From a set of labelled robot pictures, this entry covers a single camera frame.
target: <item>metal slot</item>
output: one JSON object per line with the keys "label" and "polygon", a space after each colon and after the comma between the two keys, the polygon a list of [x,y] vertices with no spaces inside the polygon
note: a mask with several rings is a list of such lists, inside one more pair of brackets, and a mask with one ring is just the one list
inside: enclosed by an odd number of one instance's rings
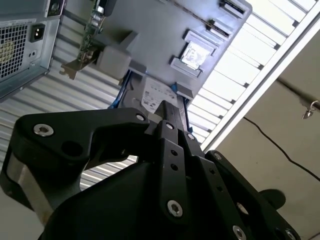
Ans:
{"label": "metal slot", "polygon": [[213,34],[216,34],[218,36],[222,36],[223,38],[226,38],[228,39],[230,37],[230,33],[227,32],[227,29],[223,29],[223,26],[219,23],[217,23],[216,21],[214,20],[211,20],[209,21],[210,24],[211,24],[211,27],[207,27],[207,29],[213,33]]}
{"label": "metal slot", "polygon": [[234,15],[237,18],[243,18],[245,10],[236,5],[233,1],[230,0],[220,0],[220,7],[226,10],[228,13]]}

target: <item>black metal bracket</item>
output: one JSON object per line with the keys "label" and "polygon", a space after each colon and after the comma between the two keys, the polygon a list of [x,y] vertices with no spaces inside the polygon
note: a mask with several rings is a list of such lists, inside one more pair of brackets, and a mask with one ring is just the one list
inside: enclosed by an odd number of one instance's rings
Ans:
{"label": "black metal bracket", "polygon": [[[219,152],[202,152],[176,107],[156,113],[159,123],[134,108],[23,116],[0,185],[37,213],[41,240],[300,239]],[[128,155],[137,163],[80,191],[83,170]]]}

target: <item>sticker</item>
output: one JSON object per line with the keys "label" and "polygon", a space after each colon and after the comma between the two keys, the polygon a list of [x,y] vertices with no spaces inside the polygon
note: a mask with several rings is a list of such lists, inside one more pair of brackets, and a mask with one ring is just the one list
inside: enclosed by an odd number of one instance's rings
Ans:
{"label": "sticker", "polygon": [[11,21],[0,21],[0,28],[3,27],[14,27],[18,25],[26,25],[26,24],[33,24],[37,21],[35,18],[31,19],[19,19],[19,20],[11,20]]}
{"label": "sticker", "polygon": [[177,95],[170,87],[147,77],[143,90],[142,106],[154,114],[162,101],[167,101],[178,107]]}

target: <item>ventilation grille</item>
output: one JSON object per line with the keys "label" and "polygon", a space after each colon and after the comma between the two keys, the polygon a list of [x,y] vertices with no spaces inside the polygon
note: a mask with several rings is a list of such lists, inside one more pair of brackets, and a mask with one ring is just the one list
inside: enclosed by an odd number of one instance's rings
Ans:
{"label": "ventilation grille", "polygon": [[19,71],[25,51],[28,25],[0,28],[0,80]]}

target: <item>gray metal panel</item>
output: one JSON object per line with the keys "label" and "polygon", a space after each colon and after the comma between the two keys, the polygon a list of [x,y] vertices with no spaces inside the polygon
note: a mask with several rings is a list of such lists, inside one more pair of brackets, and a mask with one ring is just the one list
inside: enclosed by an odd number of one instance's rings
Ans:
{"label": "gray metal panel", "polygon": [[[147,67],[151,77],[168,86],[176,82],[197,94],[209,74],[230,45],[251,13],[251,6],[244,0],[237,4],[245,10],[242,18],[236,18],[219,7],[218,0],[175,0],[205,21],[220,21],[230,31],[229,38],[222,39],[206,30],[205,24],[176,6],[159,0],[117,0],[113,13],[103,23],[103,32],[115,42],[122,41],[128,33],[138,33],[132,48],[132,59]],[[187,74],[179,66],[170,65],[174,57],[180,58],[186,48],[188,31],[203,43],[211,43],[216,49],[201,65],[201,74]]]}
{"label": "gray metal panel", "polygon": [[[0,166],[19,117],[46,112],[106,109],[114,101],[120,89],[118,81],[92,66],[79,72],[75,80],[59,74],[61,64],[70,62],[77,56],[83,30],[83,27],[64,17],[56,41],[51,72],[0,103]],[[100,167],[102,170],[88,170],[83,175],[85,179],[81,181],[81,188],[85,189],[134,162],[133,158],[123,163],[103,165]]]}

